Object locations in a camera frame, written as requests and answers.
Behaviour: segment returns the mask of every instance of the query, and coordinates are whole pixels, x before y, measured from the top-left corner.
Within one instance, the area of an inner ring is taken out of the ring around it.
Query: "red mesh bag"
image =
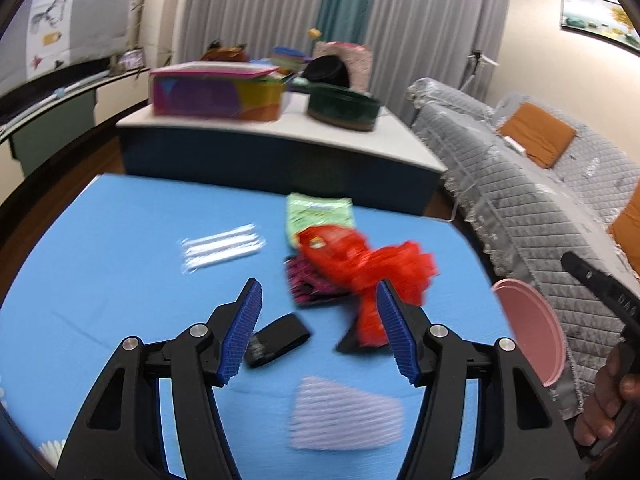
[[[363,346],[388,341],[376,307],[376,286],[389,279],[402,301],[421,306],[423,292],[438,269],[431,254],[416,242],[372,251],[355,229],[336,225],[309,227],[298,234],[300,250],[316,269],[336,285],[360,296],[357,332]]]

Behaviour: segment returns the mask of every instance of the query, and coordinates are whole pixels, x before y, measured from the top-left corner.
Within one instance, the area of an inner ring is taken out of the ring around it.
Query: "finger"
[[[611,377],[615,377],[620,373],[620,351],[617,346],[613,347],[609,357],[607,357],[607,370]]]
[[[606,366],[596,374],[596,398],[609,418],[613,418],[619,412],[622,400],[618,393],[618,386],[609,375],[609,368]]]
[[[584,421],[591,428],[591,432],[598,438],[609,438],[616,429],[604,410],[600,407],[595,396],[584,401]]]
[[[579,416],[578,420],[575,421],[574,439],[578,444],[581,444],[582,446],[590,446],[596,441],[596,436],[584,421],[583,415]]]
[[[620,394],[625,400],[640,401],[640,375],[625,375],[620,381]]]

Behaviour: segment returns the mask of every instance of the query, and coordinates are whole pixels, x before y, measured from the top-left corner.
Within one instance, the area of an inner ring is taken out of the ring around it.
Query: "white curtain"
[[[187,0],[176,62],[199,59],[213,40],[245,43],[251,57],[274,46],[307,51],[307,30],[316,25],[322,0]]]
[[[366,43],[374,54],[369,91],[406,122],[413,111],[406,88],[432,77],[458,88],[466,57],[478,48],[498,55],[509,0],[374,0]],[[483,99],[491,67],[468,90]]]

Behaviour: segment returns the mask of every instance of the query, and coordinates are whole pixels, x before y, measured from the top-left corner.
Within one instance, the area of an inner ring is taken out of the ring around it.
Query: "green packet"
[[[356,227],[350,198],[316,198],[299,193],[287,196],[287,238],[298,248],[296,235],[313,225]]]

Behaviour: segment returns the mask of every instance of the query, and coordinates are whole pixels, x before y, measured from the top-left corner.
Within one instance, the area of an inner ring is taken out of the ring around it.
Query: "white table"
[[[277,121],[155,116],[152,105],[118,122],[129,174],[315,196],[422,214],[443,163],[382,108],[372,132],[306,115],[308,95],[284,95]]]

